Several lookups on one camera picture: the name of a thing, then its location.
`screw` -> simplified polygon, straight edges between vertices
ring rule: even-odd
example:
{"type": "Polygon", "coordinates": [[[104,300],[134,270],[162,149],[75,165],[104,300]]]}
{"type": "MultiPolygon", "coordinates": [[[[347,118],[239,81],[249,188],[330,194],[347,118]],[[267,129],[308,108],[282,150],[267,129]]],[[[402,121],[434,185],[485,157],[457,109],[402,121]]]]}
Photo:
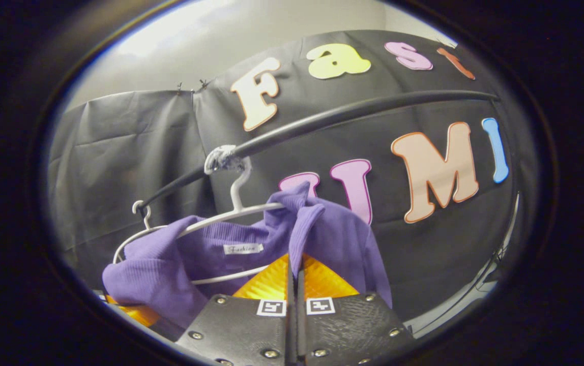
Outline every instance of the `screw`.
{"type": "Polygon", "coordinates": [[[328,356],[329,352],[327,350],[315,350],[315,352],[313,352],[312,354],[315,357],[324,357],[328,356]]]}
{"type": "Polygon", "coordinates": [[[276,352],[275,350],[266,350],[265,352],[262,353],[262,355],[267,358],[277,358],[278,356],[280,356],[280,354],[278,354],[278,352],[276,352]]]}
{"type": "Polygon", "coordinates": [[[196,331],[190,331],[190,332],[188,332],[188,335],[190,336],[190,338],[197,339],[197,340],[204,338],[204,336],[201,335],[201,333],[197,333],[196,331]]]}

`purple sweater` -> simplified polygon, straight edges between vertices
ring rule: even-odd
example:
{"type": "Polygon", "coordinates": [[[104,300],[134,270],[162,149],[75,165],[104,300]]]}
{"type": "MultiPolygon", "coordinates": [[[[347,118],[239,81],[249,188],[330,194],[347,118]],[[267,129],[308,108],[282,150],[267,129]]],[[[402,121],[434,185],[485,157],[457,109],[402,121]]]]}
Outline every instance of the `purple sweater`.
{"type": "Polygon", "coordinates": [[[309,183],[276,192],[268,203],[284,208],[264,212],[251,225],[220,222],[176,239],[204,218],[188,216],[136,239],[125,259],[103,272],[104,287],[120,304],[145,304],[187,327],[214,294],[234,294],[249,278],[207,285],[190,281],[266,266],[285,253],[298,273],[306,253],[326,264],[359,292],[378,292],[392,306],[387,273],[369,226],[339,204],[308,197],[309,183]],[[250,243],[251,246],[236,246],[250,243]],[[248,254],[233,254],[248,248],[248,254]]]}

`sweater sleeve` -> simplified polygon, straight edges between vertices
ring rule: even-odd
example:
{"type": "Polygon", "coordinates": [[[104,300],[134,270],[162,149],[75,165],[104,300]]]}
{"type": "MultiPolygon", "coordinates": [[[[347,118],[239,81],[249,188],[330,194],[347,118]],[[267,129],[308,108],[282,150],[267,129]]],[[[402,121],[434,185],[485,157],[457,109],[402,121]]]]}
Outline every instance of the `sweater sleeve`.
{"type": "Polygon", "coordinates": [[[364,262],[367,289],[373,289],[392,308],[392,290],[383,264],[383,258],[378,250],[373,232],[367,226],[367,238],[364,243],[364,262]]]}

